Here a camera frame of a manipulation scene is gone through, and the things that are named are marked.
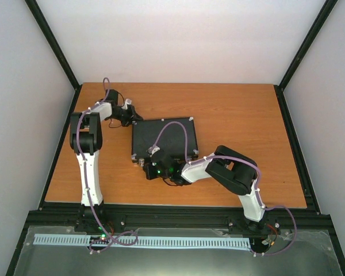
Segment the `white backdrop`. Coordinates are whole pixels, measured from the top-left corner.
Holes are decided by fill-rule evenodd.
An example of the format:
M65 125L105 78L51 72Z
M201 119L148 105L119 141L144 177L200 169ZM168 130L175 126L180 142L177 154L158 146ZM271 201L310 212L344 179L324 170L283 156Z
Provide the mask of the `white backdrop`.
M323 213L345 255L345 0L304 57L285 97Z
M324 0L38 0L78 81L278 84Z
M38 207L73 94L25 2L0 0L0 276Z

